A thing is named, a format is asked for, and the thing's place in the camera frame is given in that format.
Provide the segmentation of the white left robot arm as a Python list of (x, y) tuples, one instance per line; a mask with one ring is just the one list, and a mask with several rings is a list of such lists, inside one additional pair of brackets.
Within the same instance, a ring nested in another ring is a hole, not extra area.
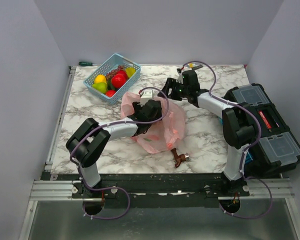
[(125, 137), (145, 134), (153, 123), (162, 119), (162, 106), (159, 100), (148, 100), (145, 105), (132, 104), (134, 113), (121, 121), (100, 124), (92, 117), (87, 118), (66, 142), (71, 159), (78, 167), (85, 181), (83, 191), (91, 198), (101, 191), (101, 176), (97, 160), (108, 142)]

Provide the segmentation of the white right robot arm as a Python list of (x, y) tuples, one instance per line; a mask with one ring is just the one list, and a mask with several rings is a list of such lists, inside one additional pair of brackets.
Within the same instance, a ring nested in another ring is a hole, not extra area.
[(223, 175), (227, 178), (220, 183), (220, 191), (231, 196), (238, 190), (237, 180), (244, 175), (248, 145), (256, 136), (256, 129), (246, 102), (237, 103), (217, 97), (207, 89), (201, 89), (198, 75), (194, 70), (180, 73), (178, 78), (167, 78), (162, 93), (169, 99), (187, 101), (197, 108), (208, 110), (222, 119), (223, 137), (228, 144), (227, 162)]

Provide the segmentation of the green fake fruit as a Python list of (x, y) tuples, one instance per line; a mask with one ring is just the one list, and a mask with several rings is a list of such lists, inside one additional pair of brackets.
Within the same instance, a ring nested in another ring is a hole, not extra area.
[(102, 94), (105, 94), (108, 91), (108, 84), (106, 82), (94, 83), (92, 87)]

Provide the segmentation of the red fake fruit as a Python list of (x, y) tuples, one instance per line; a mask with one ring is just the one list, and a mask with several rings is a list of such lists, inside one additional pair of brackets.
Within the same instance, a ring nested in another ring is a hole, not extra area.
[(108, 90), (105, 95), (109, 98), (112, 98), (116, 94), (115, 90)]
[(127, 80), (125, 79), (125, 77), (118, 73), (111, 79), (111, 83), (116, 89), (121, 88), (126, 83), (126, 81)]

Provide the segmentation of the pink plastic bag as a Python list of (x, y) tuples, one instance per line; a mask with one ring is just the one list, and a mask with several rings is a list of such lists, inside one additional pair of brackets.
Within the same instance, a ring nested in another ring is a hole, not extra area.
[(131, 138), (150, 154), (175, 148), (186, 132), (186, 113), (183, 108), (158, 96), (155, 96), (154, 100), (160, 101), (162, 113), (168, 113), (163, 120), (153, 123), (145, 134)]

